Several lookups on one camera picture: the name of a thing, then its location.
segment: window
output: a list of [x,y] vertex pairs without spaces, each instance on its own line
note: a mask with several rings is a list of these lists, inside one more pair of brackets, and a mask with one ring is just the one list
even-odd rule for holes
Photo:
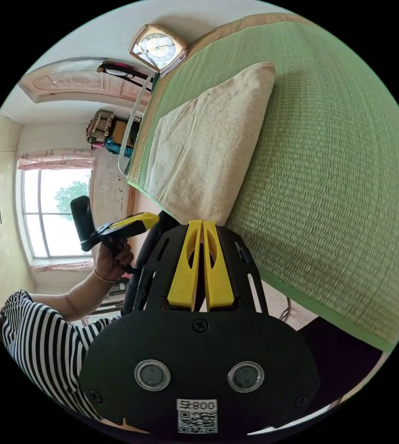
[[35,259],[87,258],[80,248],[70,202],[89,192],[91,170],[22,172],[22,215]]

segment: green woven mat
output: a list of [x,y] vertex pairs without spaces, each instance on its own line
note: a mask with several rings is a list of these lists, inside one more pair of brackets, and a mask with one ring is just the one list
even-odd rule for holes
[[256,26],[194,55],[159,103],[139,188],[158,120],[258,62],[273,62],[277,78],[227,226],[268,284],[391,351],[399,340],[399,107],[330,33]]

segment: black device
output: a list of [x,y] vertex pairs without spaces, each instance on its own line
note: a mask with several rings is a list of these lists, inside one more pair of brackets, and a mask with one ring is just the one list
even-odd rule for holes
[[268,315],[241,237],[192,221],[162,236],[132,313],[93,342],[80,386],[109,421],[204,442],[302,418],[320,380],[304,338]]
[[[95,228],[88,196],[73,199],[70,209],[82,251],[90,251],[95,245],[102,242],[111,250],[113,256],[120,252],[118,245],[121,242],[145,233],[159,220],[159,217],[153,213],[139,213]],[[125,271],[134,273],[135,269],[129,265]]]

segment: white label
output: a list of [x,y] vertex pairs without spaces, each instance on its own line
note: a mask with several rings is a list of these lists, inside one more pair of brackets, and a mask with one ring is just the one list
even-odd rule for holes
[[216,399],[178,399],[179,433],[217,433],[218,402]]

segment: beige towel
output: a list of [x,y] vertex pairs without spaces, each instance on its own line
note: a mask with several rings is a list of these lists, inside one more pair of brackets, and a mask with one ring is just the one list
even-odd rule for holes
[[180,223],[224,225],[253,155],[275,82],[257,63],[162,117],[146,191]]

